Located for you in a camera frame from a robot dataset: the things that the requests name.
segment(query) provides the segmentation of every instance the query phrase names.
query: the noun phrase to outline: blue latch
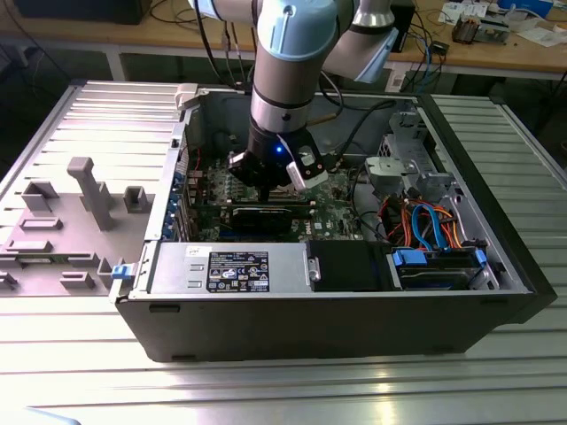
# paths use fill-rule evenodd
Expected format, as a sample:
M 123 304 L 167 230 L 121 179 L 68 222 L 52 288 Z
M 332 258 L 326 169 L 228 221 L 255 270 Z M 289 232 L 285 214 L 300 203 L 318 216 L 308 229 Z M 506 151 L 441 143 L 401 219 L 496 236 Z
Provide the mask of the blue latch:
M 136 275 L 137 263 L 130 264 L 120 264 L 119 266 L 114 266 L 111 272 L 111 277 L 113 279 L 132 279 Z
M 397 250 L 393 255 L 393 264 L 401 266 L 427 266 L 425 253 L 419 250 Z
M 485 266 L 488 260 L 486 259 L 486 254 L 482 250 L 476 250 L 475 255 L 477 256 L 477 260 L 481 266 Z

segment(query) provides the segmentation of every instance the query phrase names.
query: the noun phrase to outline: workbench leg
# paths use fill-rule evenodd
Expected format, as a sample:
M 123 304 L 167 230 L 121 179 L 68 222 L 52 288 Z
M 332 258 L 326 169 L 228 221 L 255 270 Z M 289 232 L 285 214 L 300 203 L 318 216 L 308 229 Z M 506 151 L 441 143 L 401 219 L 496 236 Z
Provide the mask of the workbench leg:
M 127 81 L 126 72 L 122 64 L 122 58 L 120 57 L 120 52 L 118 47 L 113 47 L 106 51 L 106 59 L 108 60 L 108 66 L 110 67 L 110 72 L 113 75 L 113 80 L 115 81 Z
M 8 55 L 8 58 L 15 63 L 20 68 L 27 68 L 29 62 L 27 62 L 26 55 L 24 54 L 24 48 L 20 46 L 2 46 L 2 52 Z
M 386 92 L 399 93 L 406 78 L 406 73 L 411 69 L 411 62 L 394 62 L 390 70 L 390 76 L 386 83 Z

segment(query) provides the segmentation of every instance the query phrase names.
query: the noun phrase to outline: warning label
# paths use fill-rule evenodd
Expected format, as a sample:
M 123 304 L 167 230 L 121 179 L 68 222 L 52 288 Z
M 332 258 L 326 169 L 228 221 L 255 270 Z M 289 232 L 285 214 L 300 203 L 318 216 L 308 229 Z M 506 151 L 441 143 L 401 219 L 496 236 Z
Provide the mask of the warning label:
M 209 292 L 269 292 L 267 252 L 211 252 Z

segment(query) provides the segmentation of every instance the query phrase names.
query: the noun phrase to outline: electronic equipment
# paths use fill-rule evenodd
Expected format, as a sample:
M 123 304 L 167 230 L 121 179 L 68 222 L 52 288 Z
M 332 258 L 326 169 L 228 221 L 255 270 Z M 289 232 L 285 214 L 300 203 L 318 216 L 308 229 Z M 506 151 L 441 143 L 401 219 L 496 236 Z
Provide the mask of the electronic equipment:
M 409 26 L 416 12 L 416 5 L 412 0 L 392 0 L 390 4 L 395 18 L 394 26 L 398 29 L 398 38 L 393 44 L 392 51 L 401 52 L 408 38 Z
M 14 0 L 26 18 L 77 19 L 137 25 L 150 10 L 151 0 Z
M 462 14 L 453 28 L 456 43 L 505 43 L 510 29 L 504 18 L 468 16 Z
M 557 226 L 540 220 L 547 192 L 534 204 L 529 190 L 507 185 L 554 184 L 559 197 L 565 177 L 501 105 L 345 96 L 362 111 L 314 128 L 325 158 L 364 109 L 387 104 L 325 182 L 276 187 L 264 201 L 227 169 L 231 152 L 247 145 L 250 97 L 195 84 L 176 93 L 153 85 L 160 94 L 151 99 L 139 83 L 116 89 L 70 88 L 50 131 L 26 151 L 33 160 L 22 159 L 5 183 L 4 205 L 25 209 L 0 251 L 3 297 L 110 293 L 157 361 L 464 352 L 555 299 L 538 266 L 555 254 L 526 248 Z M 98 99 L 109 92 L 116 111 L 101 121 Z M 128 111 L 132 103 L 144 111 Z M 311 113 L 334 108 L 316 96 Z M 455 133 L 462 126 L 466 133 Z M 502 134 L 508 142 L 498 142 Z M 72 135 L 84 135 L 80 148 L 66 142 Z M 511 147 L 517 153 L 493 151 Z M 35 165 L 56 148 L 66 150 L 56 165 Z M 527 238 L 518 231 L 526 228 Z

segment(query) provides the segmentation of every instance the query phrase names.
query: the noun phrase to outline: wooden workbench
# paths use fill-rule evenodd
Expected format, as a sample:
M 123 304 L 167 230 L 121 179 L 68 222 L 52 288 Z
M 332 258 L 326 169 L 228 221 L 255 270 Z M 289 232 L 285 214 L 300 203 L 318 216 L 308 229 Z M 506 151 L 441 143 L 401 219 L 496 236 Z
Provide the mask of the wooden workbench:
M 449 25 L 437 22 L 443 0 L 416 0 L 417 8 L 428 30 L 435 40 L 450 45 L 444 73 L 473 73 L 524 78 L 557 79 L 567 69 L 567 45 L 559 44 L 545 48 L 517 35 L 510 35 L 506 45 L 474 43 L 463 45 L 451 41 Z M 186 0 L 175 0 L 175 9 L 188 7 Z M 147 15 L 140 25 L 117 25 L 104 22 L 83 22 L 58 19 L 23 19 L 16 10 L 13 13 L 20 24 L 44 47 L 75 50 L 98 50 L 106 54 L 116 80 L 125 79 L 121 69 L 121 53 L 147 53 L 175 56 L 205 56 L 203 44 L 196 25 L 179 27 L 159 22 Z M 172 19 L 167 4 L 158 7 L 155 13 L 163 19 Z M 192 12 L 183 15 L 194 17 Z M 553 10 L 551 19 L 566 19 L 567 13 Z M 204 21 L 207 36 L 215 56 L 222 56 L 222 23 L 214 19 Z M 246 58 L 253 58 L 250 28 L 237 25 L 238 41 Z M 31 45 L 0 6 L 0 40 L 8 45 Z M 413 64 L 423 59 L 414 40 L 408 40 L 401 53 L 390 56 L 387 67 L 404 74 Z

